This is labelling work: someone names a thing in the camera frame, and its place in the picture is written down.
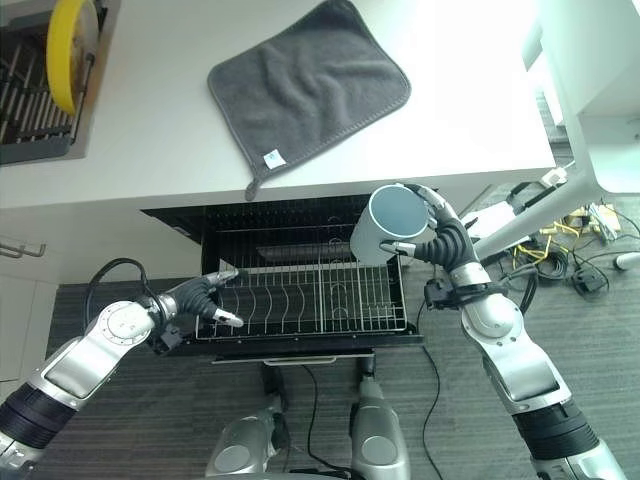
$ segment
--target gray carpet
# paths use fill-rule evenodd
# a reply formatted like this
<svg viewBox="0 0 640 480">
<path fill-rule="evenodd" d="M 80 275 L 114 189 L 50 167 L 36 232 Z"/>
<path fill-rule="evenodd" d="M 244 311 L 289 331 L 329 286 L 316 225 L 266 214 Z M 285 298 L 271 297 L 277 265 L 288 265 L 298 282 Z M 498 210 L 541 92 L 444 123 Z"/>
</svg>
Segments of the gray carpet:
<svg viewBox="0 0 640 480">
<path fill-rule="evenodd" d="M 640 217 L 640 202 L 618 208 Z M 616 248 L 626 250 L 633 240 Z M 582 253 L 598 252 L 591 246 Z M 609 265 L 602 259 L 598 265 Z M 606 270 L 611 291 L 595 301 L 569 285 L 540 287 L 526 326 L 550 354 L 596 431 L 630 479 L 640 478 L 640 272 Z M 405 268 L 408 313 L 413 318 L 430 268 Z M 166 288 L 172 282 L 155 282 Z M 98 304 L 131 295 L 127 283 L 101 287 Z M 79 332 L 84 286 L 58 292 L 50 350 Z M 528 452 L 503 410 L 474 348 L 463 338 L 456 312 L 427 312 L 427 346 L 440 369 L 442 394 L 427 442 L 445 479 L 534 480 Z M 411 456 L 414 479 L 434 479 L 421 444 L 421 425 L 435 394 L 435 377 L 418 348 L 382 350 L 378 379 L 397 410 Z M 356 398 L 355 365 L 342 360 L 312 367 L 320 385 L 315 452 L 346 465 L 349 407 Z M 291 468 L 314 466 L 304 453 L 313 387 L 300 367 L 284 369 L 291 396 L 287 414 L 293 437 Z M 52 442 L 36 479 L 190 479 L 201 476 L 225 424 L 262 405 L 255 364 L 211 365 L 206 358 L 158 358 L 134 350 L 110 383 Z M 281 456 L 270 464 L 278 471 Z"/>
</svg>

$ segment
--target dishwasher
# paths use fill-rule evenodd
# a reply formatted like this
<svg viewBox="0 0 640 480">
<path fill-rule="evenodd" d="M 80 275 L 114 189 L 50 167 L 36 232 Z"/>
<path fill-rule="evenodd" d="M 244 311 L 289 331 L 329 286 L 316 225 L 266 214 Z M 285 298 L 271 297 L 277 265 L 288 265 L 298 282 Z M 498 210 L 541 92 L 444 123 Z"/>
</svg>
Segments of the dishwasher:
<svg viewBox="0 0 640 480">
<path fill-rule="evenodd" d="M 407 320 L 399 259 L 364 266 L 349 238 L 369 195 L 146 210 L 202 247 L 202 272 L 241 275 L 214 301 L 241 328 L 196 317 L 171 355 L 215 361 L 371 355 L 423 340 Z"/>
</svg>

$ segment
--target robotic hand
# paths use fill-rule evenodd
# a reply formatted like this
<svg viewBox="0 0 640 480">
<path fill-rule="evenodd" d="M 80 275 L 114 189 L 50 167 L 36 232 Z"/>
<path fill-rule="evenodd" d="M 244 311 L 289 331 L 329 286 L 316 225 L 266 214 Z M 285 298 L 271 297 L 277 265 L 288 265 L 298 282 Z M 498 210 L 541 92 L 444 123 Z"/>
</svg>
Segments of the robotic hand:
<svg viewBox="0 0 640 480">
<path fill-rule="evenodd" d="M 209 293 L 238 270 L 188 280 L 157 297 L 106 307 L 84 337 L 63 345 L 0 405 L 0 478 L 23 478 L 44 448 L 114 373 L 122 357 L 179 313 L 241 327 Z"/>
<path fill-rule="evenodd" d="M 547 354 L 527 335 L 520 309 L 492 283 L 466 229 L 433 190 L 405 185 L 434 213 L 436 238 L 380 248 L 444 267 L 450 284 L 427 284 L 435 307 L 462 310 L 462 331 L 481 352 L 483 365 L 531 452 L 543 480 L 625 480 L 607 444 L 593 432 Z"/>
</svg>

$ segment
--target robot leg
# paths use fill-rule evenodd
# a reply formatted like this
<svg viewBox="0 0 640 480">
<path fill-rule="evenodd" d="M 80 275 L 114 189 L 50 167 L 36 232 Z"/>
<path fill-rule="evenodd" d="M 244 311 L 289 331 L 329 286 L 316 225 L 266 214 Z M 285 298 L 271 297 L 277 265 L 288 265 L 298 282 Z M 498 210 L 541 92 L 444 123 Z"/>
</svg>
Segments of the robot leg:
<svg viewBox="0 0 640 480">
<path fill-rule="evenodd" d="M 280 397 L 273 396 L 268 407 L 225 427 L 205 476 L 264 472 L 269 459 L 277 453 L 273 434 L 281 418 Z"/>
<path fill-rule="evenodd" d="M 398 415 L 372 375 L 363 375 L 351 431 L 351 468 L 367 480 L 410 480 L 411 468 Z"/>
</svg>

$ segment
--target kitchen counter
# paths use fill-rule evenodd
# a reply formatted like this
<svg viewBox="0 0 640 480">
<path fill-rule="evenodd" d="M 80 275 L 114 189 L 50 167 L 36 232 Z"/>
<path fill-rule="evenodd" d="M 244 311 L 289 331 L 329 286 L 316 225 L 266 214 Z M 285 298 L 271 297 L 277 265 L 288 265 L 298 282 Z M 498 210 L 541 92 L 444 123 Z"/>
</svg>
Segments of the kitchen counter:
<svg viewBox="0 0 640 480">
<path fill-rule="evenodd" d="M 210 69 L 317 0 L 123 0 L 86 158 L 0 169 L 0 208 L 244 201 L 251 172 L 207 84 Z M 406 106 L 296 169 L 256 201 L 535 179 L 554 165 L 508 0 L 354 1 L 412 84 Z"/>
</svg>

